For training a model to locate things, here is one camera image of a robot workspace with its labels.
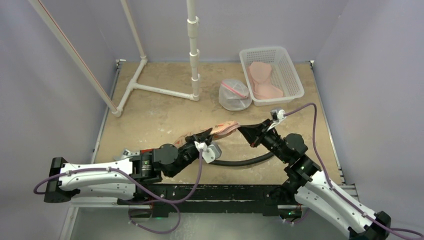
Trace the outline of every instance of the pvc pipe frame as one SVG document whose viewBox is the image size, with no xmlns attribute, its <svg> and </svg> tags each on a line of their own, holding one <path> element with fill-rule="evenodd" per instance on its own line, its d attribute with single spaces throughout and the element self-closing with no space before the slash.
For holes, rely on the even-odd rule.
<svg viewBox="0 0 424 240">
<path fill-rule="evenodd" d="M 147 57 L 143 51 L 142 43 L 139 38 L 139 34 L 137 33 L 137 28 L 134 23 L 133 17 L 131 15 L 130 8 L 128 6 L 127 0 L 121 0 L 121 4 L 123 10 L 125 12 L 125 16 L 128 20 L 129 27 L 131 28 L 132 35 L 134 37 L 135 43 L 137 44 L 138 51 L 140 53 L 141 61 L 140 64 L 135 71 L 134 76 L 129 81 L 128 86 L 126 87 L 125 93 L 122 96 L 122 99 L 118 106 L 112 102 L 109 95 L 105 92 L 105 90 L 100 85 L 99 81 L 96 79 L 94 74 L 91 72 L 87 64 L 81 58 L 80 54 L 77 52 L 75 47 L 69 41 L 65 33 L 61 30 L 58 23 L 54 20 L 52 15 L 49 13 L 47 8 L 41 2 L 41 0 L 28 0 L 44 23 L 48 26 L 50 31 L 54 34 L 54 36 L 59 40 L 60 44 L 65 48 L 66 52 L 71 56 L 72 60 L 76 63 L 76 65 L 81 69 L 82 73 L 89 80 L 91 85 L 95 88 L 97 93 L 106 103 L 106 105 L 110 108 L 113 115 L 116 117 L 120 117 L 123 110 L 124 105 L 127 102 L 130 93 L 134 89 L 141 89 L 145 91 L 150 91 L 159 94 L 170 95 L 174 97 L 189 99 L 192 101 L 199 100 L 199 81 L 200 74 L 198 74 L 198 62 L 199 62 L 199 50 L 197 49 L 197 35 L 198 35 L 198 26 L 199 26 L 199 18 L 195 13 L 195 0 L 187 0 L 187 28 L 188 28 L 188 36 L 190 37 L 190 65 L 191 65 L 191 86 L 193 88 L 193 93 L 182 93 L 177 91 L 171 91 L 167 89 L 161 89 L 157 87 L 151 87 L 146 85 L 141 85 L 137 83 L 137 79 L 139 78 L 144 66 L 147 64 Z"/>
</svg>

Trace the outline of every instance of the wooden table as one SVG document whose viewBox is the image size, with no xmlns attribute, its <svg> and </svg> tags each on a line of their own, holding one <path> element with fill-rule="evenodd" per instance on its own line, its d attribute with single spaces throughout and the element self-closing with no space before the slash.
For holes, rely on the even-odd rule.
<svg viewBox="0 0 424 240">
<path fill-rule="evenodd" d="M 123 64 L 113 95 L 118 104 L 128 82 L 139 63 Z M 124 148 L 130 151 L 157 148 L 165 143 L 173 143 L 179 136 L 190 131 L 212 127 L 216 124 L 235 120 L 242 125 L 257 124 L 270 118 L 270 110 L 279 106 L 286 112 L 306 103 L 318 106 L 316 144 L 330 177 L 341 183 L 334 149 L 322 111 L 314 74 L 308 63 L 296 64 L 295 68 L 303 84 L 305 94 L 290 103 L 268 106 L 252 105 L 243 111 L 225 110 L 218 102 L 220 82 L 223 79 L 238 79 L 246 82 L 240 63 L 201 63 L 200 100 L 190 101 L 178 97 L 162 95 L 144 90 L 134 90 L 126 103 L 123 114 L 117 118 L 110 112 L 104 124 L 95 163 L 113 161 Z M 178 92 L 191 93 L 191 67 L 188 62 L 148 63 L 138 83 Z M 312 148 L 313 107 L 289 116 L 276 127 L 281 136 L 289 133 L 301 134 L 309 150 L 306 154 L 318 163 Z M 218 141 L 223 154 L 220 160 L 240 161 L 267 153 L 265 147 L 250 148 L 237 131 Z M 173 178 L 164 177 L 163 183 L 194 183 L 198 172 L 198 160 L 186 167 Z M 278 158 L 253 167 L 222 167 L 203 165 L 201 184 L 282 184 L 286 179 L 283 164 Z"/>
</svg>

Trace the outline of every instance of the white plastic basket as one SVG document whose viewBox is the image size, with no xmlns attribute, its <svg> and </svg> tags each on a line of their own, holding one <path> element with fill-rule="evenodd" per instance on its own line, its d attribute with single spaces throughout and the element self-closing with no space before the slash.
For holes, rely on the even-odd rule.
<svg viewBox="0 0 424 240">
<path fill-rule="evenodd" d="M 255 106 L 288 103 L 305 94 L 299 75 L 285 48 L 272 46 L 245 49 L 240 52 L 240 61 L 243 66 L 247 87 L 249 88 L 250 96 Z M 253 62 L 267 63 L 272 66 L 271 83 L 284 93 L 284 97 L 271 99 L 255 98 L 247 72 L 248 67 Z"/>
</svg>

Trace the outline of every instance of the transparent plastic bag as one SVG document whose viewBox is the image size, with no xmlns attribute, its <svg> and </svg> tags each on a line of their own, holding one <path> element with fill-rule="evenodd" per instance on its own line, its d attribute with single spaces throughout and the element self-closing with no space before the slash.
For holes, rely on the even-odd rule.
<svg viewBox="0 0 424 240">
<path fill-rule="evenodd" d="M 219 103 L 229 111 L 241 111 L 250 106 L 249 89 L 236 79 L 222 80 L 219 87 Z"/>
</svg>

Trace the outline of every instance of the black hose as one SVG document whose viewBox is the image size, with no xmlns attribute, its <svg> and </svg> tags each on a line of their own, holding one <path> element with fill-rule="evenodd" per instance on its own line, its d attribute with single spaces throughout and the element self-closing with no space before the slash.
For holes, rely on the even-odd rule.
<svg viewBox="0 0 424 240">
<path fill-rule="evenodd" d="M 268 152 L 267 154 L 264 154 L 262 156 L 257 156 L 252 159 L 247 159 L 243 161 L 224 161 L 224 160 L 214 160 L 209 164 L 217 165 L 217 166 L 224 166 L 224 167 L 244 167 L 249 166 L 253 164 L 261 163 L 265 160 L 268 160 L 272 158 L 274 154 L 272 152 Z"/>
</svg>

